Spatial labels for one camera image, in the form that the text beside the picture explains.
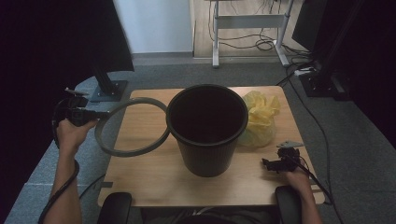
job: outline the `person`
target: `person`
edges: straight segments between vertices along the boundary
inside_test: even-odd
[[[75,172],[75,156],[78,148],[85,141],[88,130],[93,128],[96,123],[97,120],[89,121],[81,127],[76,127],[67,119],[59,123],[57,128],[60,147],[59,159],[51,195]],[[293,172],[284,172],[282,174],[300,195],[302,222],[304,224],[322,223],[308,175],[300,168]],[[44,217],[44,223],[82,223],[76,179],[48,211]]]
[[[67,119],[59,122],[56,130],[59,141],[59,158],[50,196],[75,172],[75,156],[78,148],[85,141],[88,130],[93,128],[96,123],[97,120],[92,120],[83,126],[76,127]],[[76,179],[49,209],[44,217],[44,223],[82,223]]]

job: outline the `bucket rim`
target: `bucket rim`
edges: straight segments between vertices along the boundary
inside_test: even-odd
[[[233,96],[235,99],[237,99],[237,102],[241,105],[241,108],[243,108],[243,112],[245,115],[243,117],[241,127],[237,130],[237,132],[235,132],[233,135],[231,135],[230,137],[228,137],[224,140],[214,142],[214,143],[200,143],[200,142],[191,141],[191,140],[183,137],[182,135],[180,135],[178,132],[176,132],[176,130],[174,129],[174,127],[172,126],[172,124],[170,122],[170,113],[171,113],[172,105],[179,99],[179,97],[181,95],[183,95],[186,91],[191,91],[191,90],[195,90],[195,89],[203,89],[203,88],[214,88],[217,90],[227,91],[228,93],[230,93],[231,96]],[[184,144],[187,144],[190,146],[198,146],[198,147],[218,147],[218,146],[223,146],[223,145],[231,143],[232,141],[234,141],[236,138],[238,138],[243,133],[243,131],[248,126],[248,109],[247,109],[247,106],[246,106],[244,100],[242,99],[242,97],[240,95],[238,95],[235,91],[233,91],[227,87],[217,85],[217,84],[199,84],[199,85],[190,86],[190,87],[184,89],[183,91],[180,91],[178,94],[175,95],[174,98],[172,98],[172,100],[170,101],[170,103],[166,109],[166,125],[169,129],[169,132],[176,138],[176,140],[183,142]]]

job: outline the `black cable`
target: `black cable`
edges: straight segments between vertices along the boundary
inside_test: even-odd
[[[101,175],[97,177],[95,180],[93,180],[92,183],[87,188],[85,188],[84,191],[82,191],[82,193],[79,195],[79,199],[81,200],[84,194],[88,191],[88,189],[90,189],[94,184],[96,184],[96,182],[98,182],[103,177],[105,177],[105,175]]]
[[[43,211],[41,212],[40,218],[38,219],[38,223],[41,224],[44,222],[44,218],[46,217],[48,211],[51,209],[51,207],[55,204],[55,202],[59,199],[59,197],[64,193],[64,191],[73,183],[73,181],[76,179],[77,175],[79,172],[79,164],[75,160],[75,171],[74,173],[70,176],[70,178],[50,197],[49,201],[47,202],[47,205],[44,207]]]
[[[297,97],[299,98],[300,102],[302,103],[303,107],[305,108],[305,110],[309,113],[309,115],[314,119],[315,123],[318,125],[318,127],[320,128],[320,131],[322,132],[322,135],[324,137],[324,141],[325,141],[325,146],[326,146],[326,154],[327,154],[327,184],[329,186],[329,194],[331,195],[331,203],[332,203],[332,207],[334,208],[335,214],[337,215],[339,221],[341,224],[344,224],[343,219],[341,218],[341,215],[338,211],[338,208],[335,204],[334,198],[332,196],[332,182],[331,182],[331,161],[330,161],[330,147],[329,147],[329,140],[327,139],[327,135],[324,132],[323,127],[320,125],[320,123],[318,122],[318,119],[315,117],[315,115],[308,109],[308,107],[306,106],[306,104],[304,103],[303,99],[301,98],[300,94],[297,92],[297,90],[294,88],[294,85],[291,83],[291,81],[289,80],[289,84],[291,85],[291,87],[293,88],[294,92],[296,93]]]
[[[253,13],[252,15],[257,15],[257,13],[259,13],[260,8],[262,8],[262,10],[265,9],[264,5],[265,5],[266,1],[262,0],[262,4],[259,6],[259,8],[257,8],[257,11],[255,13]],[[233,8],[233,11],[235,12],[235,15],[239,15],[238,12],[236,12],[236,8],[233,6],[233,1],[230,1],[231,7]]]
[[[289,68],[291,68],[291,65],[289,65],[287,68],[286,68],[286,77],[284,77],[282,80],[280,80],[279,82],[277,82],[276,83],[276,86],[280,86],[280,87],[285,87],[285,85],[286,85],[286,83],[287,83],[287,81],[294,75],[294,73],[290,73],[289,74]]]
[[[278,13],[280,12],[281,4],[282,4],[282,1],[279,0]],[[273,6],[274,6],[274,2],[273,2],[273,4],[271,5],[270,14],[272,13],[272,7],[273,7]],[[210,37],[210,39],[211,39],[212,41],[214,41],[213,36],[212,36],[212,33],[211,33],[212,31],[211,31],[211,29],[210,29],[210,19],[212,18],[212,17],[211,17],[211,8],[212,8],[212,1],[209,2],[209,10],[208,10],[208,11],[209,11],[209,18],[208,18],[208,22],[207,22],[207,28],[208,28],[208,32],[209,32],[209,37]],[[216,5],[215,5],[215,7],[213,8],[213,15],[215,15],[215,10],[216,10]],[[260,38],[260,40],[256,41],[256,44],[255,44],[254,46],[237,47],[237,46],[234,46],[234,45],[231,45],[231,44],[227,44],[227,43],[224,43],[224,42],[219,42],[219,44],[225,45],[225,46],[228,46],[228,47],[231,47],[231,48],[234,48],[234,49],[253,49],[253,48],[257,48],[257,49],[260,50],[260,51],[267,51],[267,50],[273,49],[273,48],[275,47],[274,42],[273,42],[274,39],[271,38],[271,37],[269,37],[269,36],[262,35],[262,32],[263,32],[263,29],[261,30],[261,32],[260,32],[258,35],[244,35],[244,36],[233,37],[233,38],[218,37],[218,40],[236,40],[236,39],[243,39],[243,38],[258,36],[258,37]],[[261,47],[260,47],[260,45],[264,45],[264,44],[265,44],[265,45],[268,45],[269,48],[264,49],[264,48],[261,48]],[[284,48],[287,50],[287,52],[293,52],[293,53],[296,53],[297,55],[303,55],[303,56],[309,56],[309,55],[310,55],[310,54],[308,54],[309,51],[303,51],[303,50],[292,49],[291,47],[288,47],[288,46],[286,46],[286,45],[284,45],[284,44],[282,44],[282,47],[284,47]]]
[[[319,188],[324,192],[324,194],[327,196],[327,198],[330,200],[329,204],[333,204],[333,200],[332,200],[332,195],[330,194],[329,191],[327,191],[323,185],[319,182],[319,180],[315,177],[314,174],[312,174],[306,167],[304,167],[303,165],[301,165],[299,162],[295,161],[291,156],[289,155],[285,155],[285,158],[287,158],[289,161],[291,161],[292,163],[294,163],[295,165],[297,165],[298,167],[300,167],[304,172],[306,172],[309,177],[311,177],[315,183],[317,183],[317,185],[319,186]]]
[[[300,159],[304,161],[304,164],[306,165],[306,169],[308,169],[308,171],[309,171],[309,166],[308,166],[308,163],[306,163],[306,160],[303,157],[300,157]]]

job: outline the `gray rubber ring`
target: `gray rubber ring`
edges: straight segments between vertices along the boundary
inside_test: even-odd
[[[134,149],[134,150],[130,150],[130,151],[124,151],[124,150],[117,150],[115,148],[109,148],[106,147],[103,144],[102,141],[102,131],[105,127],[105,124],[107,123],[107,121],[114,115],[116,114],[118,111],[120,111],[121,109],[129,106],[129,105],[138,105],[138,104],[146,104],[146,105],[156,105],[158,106],[161,110],[163,110],[163,112],[166,113],[166,105],[163,104],[161,101],[152,99],[152,98],[148,98],[148,97],[137,97],[137,98],[132,98],[130,100],[128,100],[127,102],[115,105],[113,108],[111,108],[108,111],[108,117],[105,119],[99,119],[98,123],[96,124],[96,128],[95,128],[95,138],[96,141],[98,142],[100,148],[107,154],[110,154],[112,156],[115,157],[135,157],[135,156],[140,156],[143,154],[146,154],[152,150],[154,150],[155,148],[159,147],[168,137],[169,135],[169,129],[166,127],[165,132],[163,133],[163,135],[155,142],[153,142],[152,144],[146,146],[146,147],[142,147],[139,149]]]

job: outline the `black chair armrest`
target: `black chair armrest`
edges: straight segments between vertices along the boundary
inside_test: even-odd
[[[301,199],[297,191],[291,186],[281,186],[276,188],[275,194],[282,223],[302,223]]]
[[[116,192],[109,194],[103,203],[97,223],[127,223],[131,201],[130,193]]]

